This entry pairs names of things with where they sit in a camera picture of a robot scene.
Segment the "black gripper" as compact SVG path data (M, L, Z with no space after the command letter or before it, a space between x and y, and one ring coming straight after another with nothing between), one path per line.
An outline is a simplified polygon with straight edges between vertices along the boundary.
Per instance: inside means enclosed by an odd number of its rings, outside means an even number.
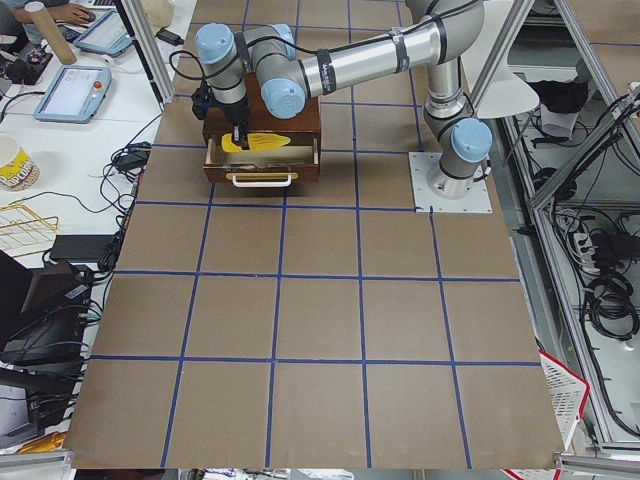
M248 140L248 119L250 116L250 104L247 97L233 103L218 102L218 108L224 118L234 125L232 132L232 142L242 150L249 150Z

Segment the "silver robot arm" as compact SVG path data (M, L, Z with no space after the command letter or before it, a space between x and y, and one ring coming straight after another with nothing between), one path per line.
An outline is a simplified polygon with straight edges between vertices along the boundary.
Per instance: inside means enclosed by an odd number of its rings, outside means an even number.
M461 57L481 33L485 8L479 1L412 1L409 9L409 27L313 51L297 46L285 24L242 32L219 23L201 27L192 111L203 123L208 179L239 188L317 180L319 98L423 66L425 122L442 150L427 182L441 197L463 197L493 142L473 115L461 76Z

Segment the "person's hand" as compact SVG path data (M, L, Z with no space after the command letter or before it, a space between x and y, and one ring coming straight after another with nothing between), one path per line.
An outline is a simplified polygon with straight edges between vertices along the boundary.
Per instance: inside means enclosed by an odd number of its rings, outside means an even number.
M94 21L94 14L90 9L74 3L59 6L56 12L57 19L63 23L88 25Z

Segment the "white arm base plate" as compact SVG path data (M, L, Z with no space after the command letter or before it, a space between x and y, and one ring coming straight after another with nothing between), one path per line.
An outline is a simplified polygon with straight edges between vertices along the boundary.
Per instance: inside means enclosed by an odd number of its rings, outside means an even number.
M439 152L410 152L415 210L418 213L490 214L491 200L480 165L473 176L457 180L440 170Z

